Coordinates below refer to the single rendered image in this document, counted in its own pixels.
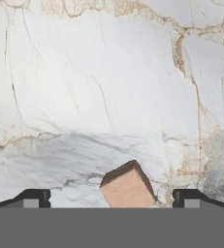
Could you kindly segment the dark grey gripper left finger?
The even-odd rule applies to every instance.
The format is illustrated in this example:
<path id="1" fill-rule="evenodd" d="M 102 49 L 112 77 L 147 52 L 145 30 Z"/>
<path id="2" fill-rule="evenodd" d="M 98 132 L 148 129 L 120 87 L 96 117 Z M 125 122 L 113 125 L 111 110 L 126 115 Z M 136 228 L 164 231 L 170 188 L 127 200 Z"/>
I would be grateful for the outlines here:
<path id="1" fill-rule="evenodd" d="M 13 199 L 0 201 L 0 207 L 50 208 L 50 189 L 26 189 Z"/>

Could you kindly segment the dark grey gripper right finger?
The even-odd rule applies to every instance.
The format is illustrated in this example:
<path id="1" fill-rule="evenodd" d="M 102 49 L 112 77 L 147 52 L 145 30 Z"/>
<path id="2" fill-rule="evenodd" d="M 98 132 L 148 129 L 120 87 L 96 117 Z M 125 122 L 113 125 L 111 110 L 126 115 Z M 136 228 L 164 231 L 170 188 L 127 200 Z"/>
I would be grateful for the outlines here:
<path id="1" fill-rule="evenodd" d="M 174 189 L 173 208 L 217 208 L 224 202 L 210 199 L 197 189 Z"/>

